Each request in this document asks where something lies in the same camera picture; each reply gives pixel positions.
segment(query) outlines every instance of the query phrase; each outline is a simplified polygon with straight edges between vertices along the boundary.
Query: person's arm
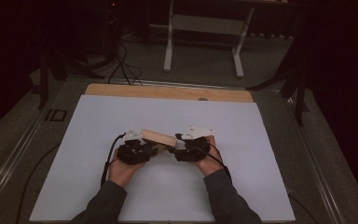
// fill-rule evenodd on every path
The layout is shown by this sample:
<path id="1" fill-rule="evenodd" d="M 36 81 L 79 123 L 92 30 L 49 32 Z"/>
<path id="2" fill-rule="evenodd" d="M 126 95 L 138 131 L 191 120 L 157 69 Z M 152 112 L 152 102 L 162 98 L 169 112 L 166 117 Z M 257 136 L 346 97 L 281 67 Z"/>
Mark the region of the person's arm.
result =
<path id="1" fill-rule="evenodd" d="M 127 196 L 124 188 L 129 184 L 133 174 L 144 164 L 127 165 L 116 158 L 114 160 L 109 167 L 108 180 L 89 201 L 86 210 L 74 217 L 70 223 L 117 223 Z"/>
<path id="2" fill-rule="evenodd" d="M 208 140 L 215 146 L 213 136 Z M 220 160 L 220 154 L 216 148 L 211 147 L 210 154 Z M 255 224 L 261 223 L 261 219 L 248 203 L 238 194 L 231 184 L 222 165 L 207 156 L 204 160 L 195 162 L 200 171 L 205 175 L 204 183 L 208 192 L 212 214 L 217 224 Z"/>

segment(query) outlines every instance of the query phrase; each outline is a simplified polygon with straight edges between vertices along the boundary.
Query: person's left hand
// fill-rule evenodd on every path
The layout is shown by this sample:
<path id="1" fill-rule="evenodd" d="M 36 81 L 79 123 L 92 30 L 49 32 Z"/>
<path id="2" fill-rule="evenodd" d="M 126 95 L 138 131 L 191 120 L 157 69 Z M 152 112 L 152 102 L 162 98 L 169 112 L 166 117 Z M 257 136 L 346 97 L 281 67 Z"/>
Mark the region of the person's left hand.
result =
<path id="1" fill-rule="evenodd" d="M 136 165 L 127 165 L 121 160 L 116 160 L 116 154 L 117 150 L 115 151 L 115 157 L 113 158 L 115 161 L 109 166 L 108 180 L 125 188 L 130 183 L 133 174 L 135 174 L 139 168 L 144 166 L 146 162 Z"/>

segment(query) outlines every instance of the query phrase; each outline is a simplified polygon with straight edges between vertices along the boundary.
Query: person's right arm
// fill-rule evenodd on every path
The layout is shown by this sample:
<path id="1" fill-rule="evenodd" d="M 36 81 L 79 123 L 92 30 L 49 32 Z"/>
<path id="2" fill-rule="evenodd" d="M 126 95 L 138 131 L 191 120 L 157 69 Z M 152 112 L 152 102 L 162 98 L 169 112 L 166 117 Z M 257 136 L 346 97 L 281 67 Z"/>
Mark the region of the person's right arm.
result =
<path id="1" fill-rule="evenodd" d="M 208 140 L 215 146 L 213 136 Z M 216 148 L 211 147 L 210 154 L 220 160 Z M 205 175 L 204 183 L 208 192 L 212 214 L 217 224 L 258 224 L 261 219 L 248 203 L 238 194 L 231 184 L 222 165 L 207 156 L 204 160 L 195 162 Z"/>

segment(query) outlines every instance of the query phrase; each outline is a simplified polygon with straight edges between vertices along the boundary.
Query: wooden plank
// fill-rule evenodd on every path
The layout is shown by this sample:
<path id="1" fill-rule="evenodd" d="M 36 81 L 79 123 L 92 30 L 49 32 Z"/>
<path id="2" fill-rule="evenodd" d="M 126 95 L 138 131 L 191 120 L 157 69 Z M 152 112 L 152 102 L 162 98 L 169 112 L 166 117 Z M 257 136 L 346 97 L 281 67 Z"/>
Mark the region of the wooden plank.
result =
<path id="1" fill-rule="evenodd" d="M 113 84 L 90 84 L 86 95 L 108 95 L 125 97 L 145 97 L 177 100 L 199 100 L 252 103 L 248 91 L 209 90 L 185 87 L 129 86 Z"/>

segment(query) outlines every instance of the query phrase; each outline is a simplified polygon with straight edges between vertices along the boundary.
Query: wooden block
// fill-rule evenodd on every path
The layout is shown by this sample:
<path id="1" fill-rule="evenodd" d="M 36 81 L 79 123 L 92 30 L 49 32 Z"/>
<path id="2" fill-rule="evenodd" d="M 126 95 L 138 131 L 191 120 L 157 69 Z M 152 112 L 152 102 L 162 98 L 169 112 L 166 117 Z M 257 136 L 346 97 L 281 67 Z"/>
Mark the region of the wooden block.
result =
<path id="1" fill-rule="evenodd" d="M 176 146 L 176 138 L 173 136 L 169 136 L 163 133 L 155 133 L 148 130 L 141 130 L 142 138 L 145 141 L 151 141 L 155 143 L 160 143 L 164 146 L 175 147 Z"/>

